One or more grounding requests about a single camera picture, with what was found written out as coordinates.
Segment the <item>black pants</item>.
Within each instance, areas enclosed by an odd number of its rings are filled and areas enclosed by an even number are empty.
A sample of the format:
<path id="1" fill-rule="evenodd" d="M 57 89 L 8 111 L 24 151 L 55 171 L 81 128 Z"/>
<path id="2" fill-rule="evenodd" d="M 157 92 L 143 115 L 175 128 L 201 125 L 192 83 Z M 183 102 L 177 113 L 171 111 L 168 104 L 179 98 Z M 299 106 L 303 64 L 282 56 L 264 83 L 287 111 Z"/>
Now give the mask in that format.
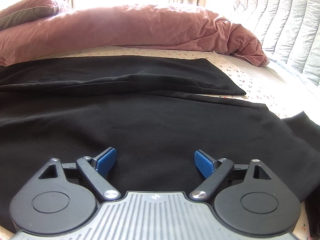
<path id="1" fill-rule="evenodd" d="M 319 222 L 319 126 L 205 59 L 1 69 L 1 226 L 15 239 L 293 239 Z"/>

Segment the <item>pink duvet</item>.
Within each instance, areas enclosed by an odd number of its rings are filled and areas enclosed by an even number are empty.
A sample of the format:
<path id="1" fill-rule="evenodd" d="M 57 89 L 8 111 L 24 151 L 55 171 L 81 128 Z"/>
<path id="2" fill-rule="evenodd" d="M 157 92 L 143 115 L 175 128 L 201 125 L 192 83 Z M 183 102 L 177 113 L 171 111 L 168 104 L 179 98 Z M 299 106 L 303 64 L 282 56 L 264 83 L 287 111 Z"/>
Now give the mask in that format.
<path id="1" fill-rule="evenodd" d="M 240 24 L 192 5 L 123 5 L 60 13 L 1 31 L 1 65 L 104 46 L 207 51 L 268 65 Z"/>

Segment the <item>light blue quilted blanket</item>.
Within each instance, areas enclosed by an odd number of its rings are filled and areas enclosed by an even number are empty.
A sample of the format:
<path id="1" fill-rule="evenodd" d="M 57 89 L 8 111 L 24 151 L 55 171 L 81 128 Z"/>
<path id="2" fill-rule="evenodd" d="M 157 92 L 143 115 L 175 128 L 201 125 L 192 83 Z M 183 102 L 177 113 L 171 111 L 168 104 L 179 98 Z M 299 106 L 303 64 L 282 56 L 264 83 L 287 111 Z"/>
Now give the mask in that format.
<path id="1" fill-rule="evenodd" d="M 319 0 L 235 0 L 233 15 L 271 62 L 319 86 Z"/>

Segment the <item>pink and grey pillow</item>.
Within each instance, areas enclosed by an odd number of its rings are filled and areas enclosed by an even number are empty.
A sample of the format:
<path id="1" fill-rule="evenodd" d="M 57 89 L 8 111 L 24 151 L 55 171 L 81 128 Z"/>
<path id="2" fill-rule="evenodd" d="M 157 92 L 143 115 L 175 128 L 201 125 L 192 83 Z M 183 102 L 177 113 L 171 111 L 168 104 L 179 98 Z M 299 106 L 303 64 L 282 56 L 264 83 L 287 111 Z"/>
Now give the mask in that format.
<path id="1" fill-rule="evenodd" d="M 1 10 L 1 30 L 70 10 L 64 0 L 22 0 Z"/>

